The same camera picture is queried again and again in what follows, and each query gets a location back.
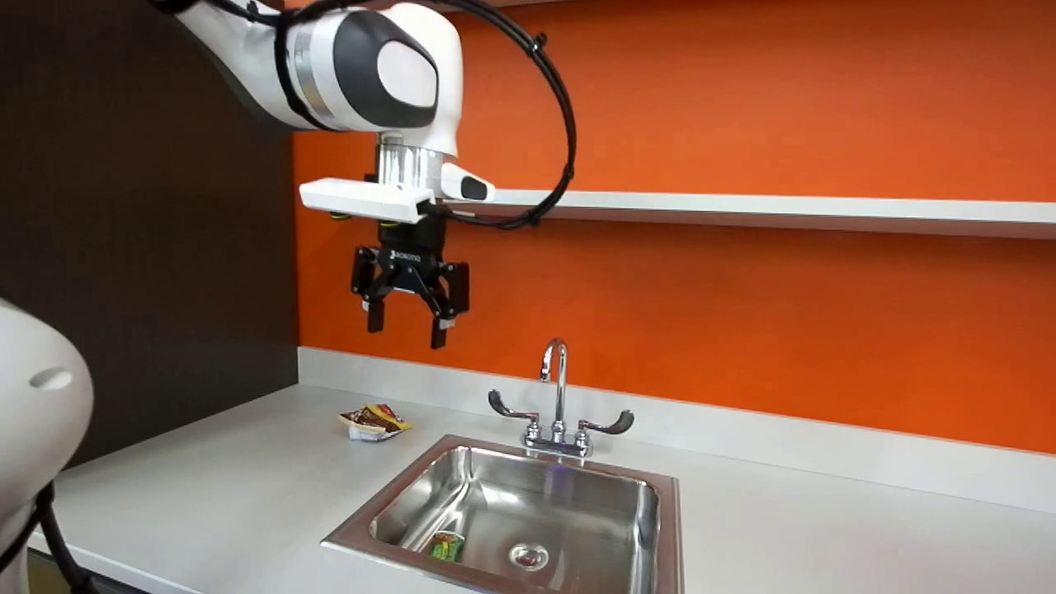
dark wall panel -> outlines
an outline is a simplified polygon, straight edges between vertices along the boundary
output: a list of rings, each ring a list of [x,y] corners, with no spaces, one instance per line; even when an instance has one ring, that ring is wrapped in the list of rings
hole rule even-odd
[[[92,366],[78,459],[290,387],[290,139],[144,0],[4,24],[0,297]]]

white shelf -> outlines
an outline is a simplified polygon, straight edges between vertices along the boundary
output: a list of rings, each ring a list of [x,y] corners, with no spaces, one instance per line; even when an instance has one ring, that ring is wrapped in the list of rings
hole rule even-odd
[[[545,190],[516,189],[516,190],[497,190],[497,198],[489,204],[472,204],[472,211],[508,215],[541,198]],[[556,216],[723,224],[723,227],[889,232],[889,233],[1056,238],[1056,200],[569,190]]]

countertop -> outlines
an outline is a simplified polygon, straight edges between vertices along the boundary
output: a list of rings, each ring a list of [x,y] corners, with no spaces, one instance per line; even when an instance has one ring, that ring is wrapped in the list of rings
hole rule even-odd
[[[290,387],[60,476],[74,554],[142,591],[461,591],[325,536],[446,433],[516,444],[522,424],[401,402],[416,424],[350,442],[363,391]],[[1056,513],[812,476],[684,449],[598,463],[679,477],[686,594],[1051,594]]]

faucet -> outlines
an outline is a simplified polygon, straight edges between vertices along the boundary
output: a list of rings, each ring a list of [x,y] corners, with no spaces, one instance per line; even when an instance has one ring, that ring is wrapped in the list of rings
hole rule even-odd
[[[497,411],[497,416],[508,416],[508,418],[529,418],[526,433],[522,433],[522,444],[529,452],[556,452],[556,456],[579,456],[584,459],[591,452],[591,433],[606,433],[606,434],[621,434],[635,424],[635,411],[624,410],[617,423],[612,424],[594,424],[587,418],[579,423],[579,433],[569,434],[569,424],[563,424],[563,391],[569,391],[569,342],[563,341],[550,341],[549,350],[541,353],[541,366],[538,366],[538,380],[549,380],[556,383],[558,389],[558,402],[556,402],[556,418],[550,418],[550,434],[541,434],[538,427],[538,411],[512,411],[506,402],[501,402],[501,391],[492,389],[489,391],[489,404]]]

sink basin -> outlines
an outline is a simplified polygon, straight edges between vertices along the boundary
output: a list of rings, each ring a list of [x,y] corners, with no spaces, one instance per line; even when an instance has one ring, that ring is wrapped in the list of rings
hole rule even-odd
[[[679,591],[668,476],[446,434],[328,542],[482,591]]]

